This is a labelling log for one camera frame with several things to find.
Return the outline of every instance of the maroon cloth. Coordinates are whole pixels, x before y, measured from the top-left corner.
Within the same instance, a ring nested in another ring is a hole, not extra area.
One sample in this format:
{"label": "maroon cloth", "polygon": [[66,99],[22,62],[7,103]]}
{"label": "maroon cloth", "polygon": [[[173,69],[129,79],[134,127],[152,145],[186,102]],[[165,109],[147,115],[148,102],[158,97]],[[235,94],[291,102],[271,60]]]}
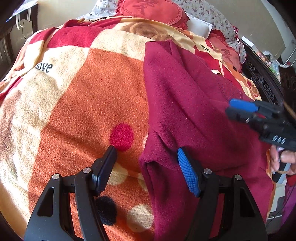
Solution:
{"label": "maroon cloth", "polygon": [[[149,132],[139,162],[152,202],[155,240],[183,240],[198,203],[177,162],[180,146],[218,175],[242,175],[265,220],[272,191],[266,174],[269,145],[248,125],[225,115],[231,98],[249,99],[172,41],[146,43],[144,78]],[[219,229],[222,200],[212,235]]]}
{"label": "maroon cloth", "polygon": [[283,216],[281,223],[286,222],[288,216],[292,212],[294,206],[296,205],[296,175],[287,176],[287,184],[285,186],[285,201],[283,208]]}

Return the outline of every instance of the cream polka dot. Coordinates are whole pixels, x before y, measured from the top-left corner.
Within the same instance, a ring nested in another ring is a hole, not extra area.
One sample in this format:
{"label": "cream polka dot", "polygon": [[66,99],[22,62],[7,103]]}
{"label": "cream polka dot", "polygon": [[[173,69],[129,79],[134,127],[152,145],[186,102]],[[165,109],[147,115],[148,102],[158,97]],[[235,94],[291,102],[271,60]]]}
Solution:
{"label": "cream polka dot", "polygon": [[139,185],[143,188],[143,190],[145,192],[148,192],[146,183],[144,181],[144,177],[143,177],[143,175],[141,173],[138,174],[138,182],[139,182]]}
{"label": "cream polka dot", "polygon": [[147,204],[134,206],[127,215],[127,225],[135,233],[143,232],[150,229],[153,224],[153,214]]}
{"label": "cream polka dot", "polygon": [[127,175],[127,169],[116,162],[109,177],[108,184],[113,186],[119,185],[125,181]]}
{"label": "cream polka dot", "polygon": [[143,144],[142,144],[143,150],[145,149],[147,138],[148,138],[148,133],[146,134],[146,136],[143,139]]}

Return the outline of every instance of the cable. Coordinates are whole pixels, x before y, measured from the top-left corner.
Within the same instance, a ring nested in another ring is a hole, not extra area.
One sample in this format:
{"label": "cable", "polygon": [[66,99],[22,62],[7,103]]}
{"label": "cable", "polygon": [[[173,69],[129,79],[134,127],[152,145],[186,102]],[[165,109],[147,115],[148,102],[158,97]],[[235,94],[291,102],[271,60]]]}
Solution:
{"label": "cable", "polygon": [[98,19],[95,19],[95,20],[90,19],[89,21],[90,21],[90,22],[93,22],[93,21],[98,21],[98,20],[101,20],[101,19],[107,19],[107,18],[109,18],[109,17],[101,17],[101,18],[98,18]]}
{"label": "cable", "polygon": [[294,187],[296,186],[296,183],[294,184],[293,188],[292,188],[292,191],[289,195],[289,197],[287,198],[286,200],[286,203],[283,205],[283,207],[276,213],[276,215],[272,218],[272,220],[269,222],[269,224],[266,226],[266,228],[268,228],[268,226],[271,224],[271,222],[276,218],[276,216],[283,210],[283,208],[286,206],[286,204],[288,203],[293,191],[294,191]]}
{"label": "cable", "polygon": [[25,38],[25,40],[27,40],[26,37],[24,36],[24,23],[25,23],[25,19],[22,22],[22,36]]}

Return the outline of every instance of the pillow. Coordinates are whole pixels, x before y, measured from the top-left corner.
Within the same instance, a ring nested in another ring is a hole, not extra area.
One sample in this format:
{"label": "pillow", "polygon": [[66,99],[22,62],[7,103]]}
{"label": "pillow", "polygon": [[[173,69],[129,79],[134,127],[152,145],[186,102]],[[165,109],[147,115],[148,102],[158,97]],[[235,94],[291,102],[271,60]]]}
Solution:
{"label": "pillow", "polygon": [[220,30],[225,36],[227,44],[235,41],[235,32],[231,23],[213,5],[205,0],[172,0],[178,4],[188,16],[196,17],[211,23],[213,29]]}
{"label": "pillow", "polygon": [[188,16],[170,0],[119,0],[116,16],[132,16],[187,29]]}
{"label": "pillow", "polygon": [[117,0],[97,0],[91,10],[91,15],[96,17],[111,17],[115,15]]}
{"label": "pillow", "polygon": [[215,51],[222,54],[226,64],[231,64],[238,72],[242,71],[239,54],[225,42],[225,38],[221,31],[212,30],[208,39]]}
{"label": "pillow", "polygon": [[244,45],[235,40],[232,44],[228,44],[228,46],[232,47],[239,54],[239,60],[241,64],[243,64],[247,58],[247,53],[245,51]]}
{"label": "pillow", "polygon": [[198,36],[203,36],[204,38],[208,38],[213,25],[210,23],[207,23],[205,21],[202,21],[198,18],[191,17],[189,15],[189,21],[187,22],[188,26],[188,31],[191,31],[192,33],[198,35]]}

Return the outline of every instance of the metal screw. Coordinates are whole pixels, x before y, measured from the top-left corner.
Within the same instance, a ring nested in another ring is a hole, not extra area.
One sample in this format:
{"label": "metal screw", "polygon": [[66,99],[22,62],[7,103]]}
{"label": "metal screw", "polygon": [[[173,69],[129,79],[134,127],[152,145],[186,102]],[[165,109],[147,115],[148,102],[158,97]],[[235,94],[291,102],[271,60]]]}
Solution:
{"label": "metal screw", "polygon": [[212,173],[212,170],[209,169],[209,168],[205,168],[205,169],[204,169],[204,173],[205,173],[205,174],[211,174],[211,173]]}
{"label": "metal screw", "polygon": [[239,181],[242,179],[242,176],[239,175],[239,174],[236,174],[234,177],[235,177],[236,180],[239,180]]}
{"label": "metal screw", "polygon": [[56,179],[58,179],[58,178],[59,178],[59,174],[58,174],[58,173],[52,175],[52,179],[53,179],[53,180],[56,180]]}
{"label": "metal screw", "polygon": [[91,171],[90,167],[86,167],[83,169],[83,173],[89,173]]}

